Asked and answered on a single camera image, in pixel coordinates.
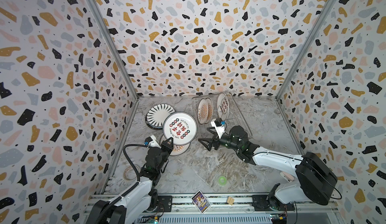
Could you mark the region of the blue leaf pattern plate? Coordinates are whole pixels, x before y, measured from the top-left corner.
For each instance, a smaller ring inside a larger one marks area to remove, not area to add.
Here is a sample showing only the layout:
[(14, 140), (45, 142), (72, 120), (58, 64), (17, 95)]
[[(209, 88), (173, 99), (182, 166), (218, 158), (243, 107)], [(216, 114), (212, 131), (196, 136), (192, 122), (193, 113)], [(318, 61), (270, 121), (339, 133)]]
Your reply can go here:
[(145, 116), (145, 123), (151, 129), (160, 130), (165, 120), (176, 110), (169, 104), (161, 103), (152, 107)]

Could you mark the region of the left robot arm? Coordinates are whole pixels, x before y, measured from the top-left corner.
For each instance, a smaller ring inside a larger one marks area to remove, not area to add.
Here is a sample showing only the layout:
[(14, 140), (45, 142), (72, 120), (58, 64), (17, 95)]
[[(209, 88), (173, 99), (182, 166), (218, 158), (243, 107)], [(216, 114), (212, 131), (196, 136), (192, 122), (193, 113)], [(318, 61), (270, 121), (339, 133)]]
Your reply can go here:
[[(144, 147), (148, 149), (145, 164), (138, 170), (126, 152), (128, 147)], [(174, 149), (173, 138), (160, 144), (147, 145), (128, 144), (123, 147), (123, 154), (133, 168), (136, 180), (114, 198), (99, 200), (91, 209), (86, 220), (87, 224), (131, 224), (144, 211), (152, 211), (159, 207), (158, 192), (155, 189), (161, 174), (164, 173), (170, 154)]]

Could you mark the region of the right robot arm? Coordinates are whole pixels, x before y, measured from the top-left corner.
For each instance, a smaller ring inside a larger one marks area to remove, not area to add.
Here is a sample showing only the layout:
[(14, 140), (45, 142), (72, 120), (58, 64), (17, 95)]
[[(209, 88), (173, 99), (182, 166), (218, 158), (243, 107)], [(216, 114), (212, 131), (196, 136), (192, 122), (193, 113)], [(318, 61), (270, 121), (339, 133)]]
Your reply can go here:
[(233, 150), (246, 164), (270, 167), (294, 178), (286, 184), (275, 184), (265, 200), (257, 201), (255, 207), (279, 210), (291, 202), (305, 201), (327, 205), (333, 198), (337, 177), (316, 154), (292, 155), (266, 149), (252, 143), (240, 125), (232, 127), (229, 133), (223, 127), (209, 127), (207, 130), (213, 137), (198, 141), (208, 151), (223, 146)]

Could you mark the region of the white watermelon pattern plate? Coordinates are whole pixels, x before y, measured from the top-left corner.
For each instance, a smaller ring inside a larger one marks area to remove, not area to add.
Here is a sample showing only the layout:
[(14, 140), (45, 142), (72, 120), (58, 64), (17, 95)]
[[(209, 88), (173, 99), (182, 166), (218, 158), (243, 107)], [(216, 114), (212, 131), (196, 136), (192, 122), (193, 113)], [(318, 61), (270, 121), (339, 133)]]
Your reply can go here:
[(225, 93), (218, 95), (216, 106), (218, 117), (225, 121), (229, 115), (229, 101)]

